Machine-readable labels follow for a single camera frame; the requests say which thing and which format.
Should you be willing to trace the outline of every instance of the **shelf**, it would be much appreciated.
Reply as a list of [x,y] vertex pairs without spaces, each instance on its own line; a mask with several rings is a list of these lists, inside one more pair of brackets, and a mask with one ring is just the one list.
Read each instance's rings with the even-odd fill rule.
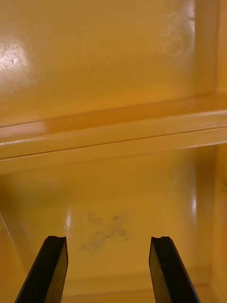
[[[0,128],[0,159],[134,139],[141,143],[143,138],[158,144],[153,147],[157,152],[162,150],[160,144],[168,150],[167,142],[173,144],[174,138],[178,145],[180,138],[180,148],[210,145],[226,142],[225,136],[220,139],[213,135],[226,134],[226,125],[227,95],[221,93],[121,107]],[[203,132],[210,138],[200,143]],[[198,138],[189,144],[187,138],[193,136]]]

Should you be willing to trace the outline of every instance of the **yellow panel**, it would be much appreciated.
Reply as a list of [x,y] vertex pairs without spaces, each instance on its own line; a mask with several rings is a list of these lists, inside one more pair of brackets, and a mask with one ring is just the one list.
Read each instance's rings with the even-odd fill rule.
[[214,288],[227,298],[227,145],[218,147],[214,212],[213,272]]
[[[201,302],[219,303],[211,287],[201,285],[196,287]],[[63,297],[61,303],[155,303],[153,291],[137,290],[130,292],[118,292],[108,294],[82,295],[75,297]]]
[[227,90],[227,2],[220,0],[218,42],[218,89]]
[[62,164],[106,160],[227,142],[227,127],[98,144],[0,160],[0,175]]
[[26,275],[0,215],[0,301],[14,302]]
[[65,295],[151,288],[150,238],[169,235],[193,282],[211,283],[215,150],[2,176],[0,211],[26,272],[48,235],[66,235]]
[[122,107],[2,127],[0,159],[224,125],[226,94]]
[[4,125],[202,95],[218,0],[1,0]]

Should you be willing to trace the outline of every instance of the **scuff mark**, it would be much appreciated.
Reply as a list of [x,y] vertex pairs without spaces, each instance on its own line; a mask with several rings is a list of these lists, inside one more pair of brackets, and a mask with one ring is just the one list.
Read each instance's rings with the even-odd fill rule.
[[[93,224],[102,224],[103,219],[95,214],[88,214],[88,221]],[[114,239],[130,241],[130,235],[124,225],[128,222],[128,214],[116,215],[110,223],[92,233],[91,240],[79,247],[90,254],[98,253],[104,245]]]

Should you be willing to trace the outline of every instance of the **dark stain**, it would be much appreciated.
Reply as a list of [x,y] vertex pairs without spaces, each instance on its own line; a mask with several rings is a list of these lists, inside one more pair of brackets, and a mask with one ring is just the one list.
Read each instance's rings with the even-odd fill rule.
[[[103,223],[103,219],[98,218],[95,214],[88,213],[88,221],[94,225]],[[91,241],[79,247],[79,250],[84,250],[91,254],[98,253],[108,241],[121,239],[130,241],[130,235],[124,225],[128,222],[128,215],[122,214],[115,216],[110,223],[99,227],[92,233]]]

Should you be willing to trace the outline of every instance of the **yellow plastic bin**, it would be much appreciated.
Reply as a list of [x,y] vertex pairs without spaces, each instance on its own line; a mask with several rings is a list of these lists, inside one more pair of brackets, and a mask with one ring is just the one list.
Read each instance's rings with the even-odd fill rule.
[[1,302],[48,235],[63,303],[154,302],[151,236],[227,302],[226,37],[225,0],[1,1]]

